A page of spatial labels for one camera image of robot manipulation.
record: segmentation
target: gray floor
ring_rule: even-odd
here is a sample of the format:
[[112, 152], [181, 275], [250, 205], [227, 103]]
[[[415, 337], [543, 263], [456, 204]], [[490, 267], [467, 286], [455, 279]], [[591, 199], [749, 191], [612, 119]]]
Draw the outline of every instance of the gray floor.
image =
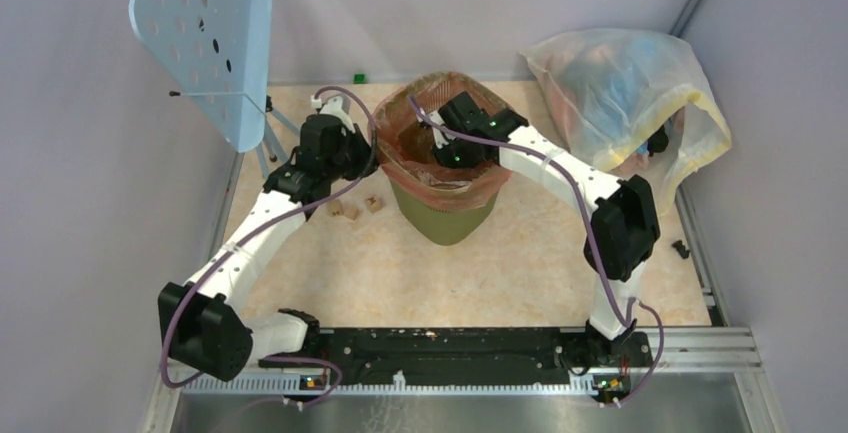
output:
[[660, 374], [621, 410], [586, 407], [575, 397], [337, 396], [304, 413], [268, 403], [233, 415], [257, 398], [184, 394], [172, 432], [750, 431], [731, 374]]

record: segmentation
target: beige table surface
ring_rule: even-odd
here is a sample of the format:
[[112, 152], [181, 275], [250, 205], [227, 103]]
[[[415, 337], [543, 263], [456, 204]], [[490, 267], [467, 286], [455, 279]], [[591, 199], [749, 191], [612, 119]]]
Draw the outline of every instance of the beige table surface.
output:
[[[535, 82], [484, 84], [561, 143]], [[375, 108], [399, 86], [350, 88]], [[277, 109], [300, 124], [311, 111], [308, 99], [315, 89], [273, 87], [269, 94]], [[358, 109], [351, 110], [354, 120], [365, 125]], [[297, 138], [271, 121], [289, 151]], [[250, 211], [262, 183], [256, 154], [245, 154], [227, 238]], [[385, 207], [371, 214], [363, 200], [374, 194]], [[336, 327], [578, 326], [588, 318], [596, 274], [583, 259], [580, 217], [520, 175], [503, 187], [483, 225], [451, 247], [430, 243], [406, 221], [382, 171], [343, 201], [357, 204], [362, 216], [354, 222], [319, 208], [274, 256], [254, 285], [243, 317], [294, 308], [314, 315], [322, 326]], [[670, 246], [684, 238], [677, 212], [662, 218], [660, 228], [641, 298], [668, 325], [708, 325], [692, 260], [681, 259]], [[636, 316], [641, 325], [655, 324], [638, 308]]]

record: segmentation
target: wall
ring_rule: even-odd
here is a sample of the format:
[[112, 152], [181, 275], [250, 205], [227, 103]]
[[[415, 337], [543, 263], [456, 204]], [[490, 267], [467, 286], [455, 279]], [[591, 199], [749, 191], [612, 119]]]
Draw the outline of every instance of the wall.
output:
[[668, 31], [686, 0], [275, 0], [271, 81], [529, 77], [518, 50], [599, 26]]
[[734, 148], [687, 182], [727, 297], [790, 427], [845, 431], [845, 0], [705, 0], [685, 38]]
[[127, 432], [156, 295], [199, 267], [233, 153], [129, 0], [0, 0], [0, 431]]

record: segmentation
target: trash bag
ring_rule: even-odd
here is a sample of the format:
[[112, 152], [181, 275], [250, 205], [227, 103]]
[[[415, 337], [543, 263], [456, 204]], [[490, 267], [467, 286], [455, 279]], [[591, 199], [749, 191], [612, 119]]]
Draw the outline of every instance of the trash bag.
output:
[[692, 48], [662, 33], [563, 33], [522, 52], [571, 154], [638, 173], [668, 212], [677, 186], [724, 154], [730, 130]]
[[509, 108], [489, 89], [456, 72], [423, 76], [394, 92], [374, 111], [380, 167], [406, 192], [428, 207], [447, 212], [482, 208], [509, 179], [510, 172], [489, 161], [475, 168], [451, 169], [436, 162], [433, 132], [418, 124], [407, 96], [426, 112], [439, 109], [467, 91], [488, 114]]

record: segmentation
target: cable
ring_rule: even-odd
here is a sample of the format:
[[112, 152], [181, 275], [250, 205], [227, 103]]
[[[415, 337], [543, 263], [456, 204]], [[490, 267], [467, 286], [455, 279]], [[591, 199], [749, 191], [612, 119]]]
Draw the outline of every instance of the cable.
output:
[[[427, 125], [435, 128], [435, 129], [441, 131], [443, 134], [450, 135], [454, 138], [459, 138], [461, 140], [470, 141], [472, 143], [478, 143], [478, 144], [487, 145], [487, 146], [494, 146], [494, 147], [497, 147], [497, 148], [507, 148], [507, 149], [518, 151], [518, 152], [521, 152], [521, 153], [526, 153], [528, 155], [534, 156], [534, 157], [536, 157], [536, 158], [538, 158], [542, 161], [547, 162], [548, 164], [551, 165], [551, 167], [553, 167], [556, 171], [558, 171], [559, 174], [561, 174], [563, 176], [563, 178], [565, 178], [565, 180], [568, 182], [568, 184], [571, 185], [571, 189], [574, 192], [574, 197], [577, 200], [577, 210], [580, 212], [580, 217], [583, 219], [583, 227], [586, 229], [586, 237], [587, 237], [587, 240], [589, 242], [589, 249], [592, 250], [592, 257], [594, 258], [595, 265], [598, 268], [598, 275], [601, 277], [601, 284], [604, 287], [604, 292], [606, 293], [607, 300], [609, 301], [610, 307], [612, 308], [613, 313], [615, 313], [615, 316], [616, 316], [616, 318], [618, 318], [618, 321], [621, 323], [621, 325], [625, 328], [629, 328], [630, 324], [633, 322], [633, 304], [638, 300], [635, 297], [631, 297], [627, 300], [627, 317], [625, 318], [624, 315], [621, 314], [621, 310], [618, 307], [618, 302], [615, 301], [615, 294], [613, 294], [613, 292], [612, 292], [612, 286], [610, 285], [610, 280], [609, 280], [609, 278], [607, 278], [606, 271], [604, 270], [604, 263], [601, 261], [601, 254], [600, 254], [600, 251], [598, 250], [598, 243], [595, 240], [595, 233], [592, 230], [592, 223], [591, 223], [591, 220], [589, 219], [589, 210], [588, 210], [588, 208], [586, 208], [586, 201], [583, 199], [583, 195], [580, 194], [580, 187], [577, 184], [577, 180], [574, 179], [574, 177], [571, 175], [571, 173], [569, 173], [568, 170], [566, 170], [562, 165], [557, 163], [556, 160], [552, 160], [552, 159], [548, 158], [546, 155], [544, 155], [544, 154], [542, 154], [542, 153], [540, 153], [540, 152], [538, 152], [538, 151], [536, 151], [532, 148], [527, 148], [527, 147], [521, 146], [521, 145], [513, 145], [511, 143], [504, 143], [504, 142], [501, 142], [501, 141], [488, 140], [488, 139], [485, 139], [485, 138], [479, 138], [479, 137], [476, 137], [476, 136], [466, 135], [466, 134], [460, 133], [458, 131], [450, 130], [443, 125], [436, 124], [433, 120], [430, 119], [429, 116], [427, 116], [424, 109], [421, 108], [421, 106], [418, 105], [418, 102], [415, 101], [415, 98], [413, 98], [412, 96], [408, 96], [407, 101], [409, 102], [409, 105], [412, 107], [412, 109], [415, 110], [415, 115], [421, 121], [423, 121], [424, 123], [426, 123]], [[652, 315], [654, 315], [654, 318], [657, 320], [657, 327], [659, 328], [659, 334], [660, 334], [660, 344], [659, 344], [659, 347], [657, 347], [657, 356], [654, 358], [654, 362], [651, 364], [651, 367], [648, 368], [648, 372], [645, 373], [645, 376], [642, 377], [642, 379], [639, 381], [639, 384], [636, 385], [636, 387], [633, 390], [631, 390], [630, 394], [627, 396], [627, 398], [625, 398], [625, 401], [621, 401], [621, 402], [617, 401], [619, 407], [626, 404], [627, 400], [629, 398], [631, 398], [634, 393], [637, 393], [638, 391], [640, 391], [643, 388], [645, 383], [648, 381], [648, 378], [650, 378], [650, 376], [654, 373], [654, 370], [656, 369], [657, 365], [659, 364], [660, 357], [662, 356], [663, 347], [665, 346], [665, 332], [663, 330], [662, 320], [660, 320], [659, 314], [657, 313], [656, 310], [654, 310], [650, 306], [642, 303], [641, 301], [639, 301], [639, 306], [641, 308], [649, 311]]]
[[[291, 356], [291, 357], [268, 356], [268, 357], [265, 357], [264, 359], [266, 361], [272, 361], [274, 363], [294, 363], [294, 364], [299, 364], [299, 365], [317, 365], [317, 366], [323, 366], [325, 368], [330, 368], [331, 370], [333, 370], [333, 372], [336, 374], [336, 381], [334, 381], [333, 384], [330, 386], [330, 388], [325, 390], [323, 393], [321, 393], [320, 395], [316, 396], [315, 398], [307, 401], [306, 403], [303, 403], [304, 409], [309, 408], [310, 406], [315, 406], [318, 403], [321, 403], [322, 401], [326, 400], [327, 397], [330, 395], [330, 393], [332, 393], [342, 383], [342, 370], [341, 370], [341, 368], [339, 368], [335, 363], [331, 363], [329, 361], [319, 360], [317, 358], [306, 358], [306, 357], [297, 357], [297, 356]], [[235, 418], [241, 416], [245, 411], [247, 411], [247, 410], [249, 410], [249, 409], [251, 409], [255, 406], [265, 404], [265, 403], [283, 403], [284, 405], [288, 405], [288, 404], [292, 404], [292, 403], [298, 404], [298, 402], [292, 402], [288, 398], [279, 397], [279, 396], [266, 396], [266, 397], [263, 397], [263, 398], [258, 398], [256, 400], [251, 401], [250, 403], [248, 403], [246, 405], [243, 405], [238, 410], [227, 415], [227, 417], [224, 418], [223, 420], [221, 420], [221, 422], [218, 423], [218, 426], [211, 429], [209, 431], [209, 433], [213, 433], [215, 431], [220, 430], [224, 425], [226, 425], [230, 421], [234, 420]]]
[[[257, 235], [261, 234], [263, 231], [287, 218], [299, 215], [300, 213], [303, 213], [305, 211], [313, 210], [323, 205], [324, 203], [335, 200], [336, 198], [344, 195], [345, 193], [353, 189], [356, 185], [358, 185], [360, 181], [362, 181], [365, 173], [369, 170], [371, 164], [377, 157], [377, 122], [374, 121], [374, 117], [371, 115], [371, 110], [369, 110], [368, 107], [365, 106], [365, 103], [363, 103], [362, 100], [359, 99], [359, 97], [356, 96], [353, 92], [340, 86], [325, 86], [323, 88], [320, 88], [314, 96], [318, 97], [319, 95], [327, 91], [338, 91], [349, 96], [354, 102], [356, 102], [357, 105], [359, 105], [359, 107], [362, 109], [362, 112], [368, 118], [368, 126], [371, 130], [371, 153], [368, 156], [368, 161], [365, 164], [365, 168], [355, 180], [350, 182], [347, 186], [337, 191], [336, 193], [333, 193], [330, 196], [322, 198], [318, 201], [309, 203], [308, 205], [303, 205], [299, 208], [283, 213], [282, 215], [271, 218], [265, 223], [259, 225], [258, 227], [256, 227], [255, 230], [251, 231], [242, 239], [238, 240], [236, 242], [237, 247], [244, 247], [247, 242], [255, 238]], [[191, 383], [192, 381], [196, 380], [198, 377], [200, 377], [200, 375], [202, 375], [202, 373], [198, 371], [197, 373], [191, 375], [185, 380], [173, 381], [168, 376], [168, 352], [171, 350], [171, 342], [173, 341], [174, 333], [177, 330], [177, 323], [179, 323], [180, 317], [182, 317], [183, 312], [188, 307], [189, 301], [194, 297], [195, 294], [197, 294], [198, 290], [200, 290], [200, 287], [203, 286], [206, 280], [208, 280], [209, 277], [212, 276], [215, 270], [220, 268], [221, 265], [223, 265], [231, 256], [233, 256], [233, 252], [227, 251], [223, 255], [221, 255], [221, 257], [218, 258], [214, 263], [212, 263], [212, 265], [209, 266], [209, 268], [203, 273], [203, 275], [198, 278], [197, 283], [195, 283], [194, 285], [192, 285], [191, 288], [189, 288], [188, 293], [186, 293], [182, 301], [180, 301], [179, 305], [177, 305], [176, 310], [174, 310], [174, 314], [171, 316], [171, 321], [168, 323], [168, 328], [165, 330], [165, 337], [162, 339], [162, 353], [159, 355], [159, 375], [162, 377], [162, 383], [164, 383], [165, 386], [167, 386], [168, 388], [179, 388], [185, 386]]]

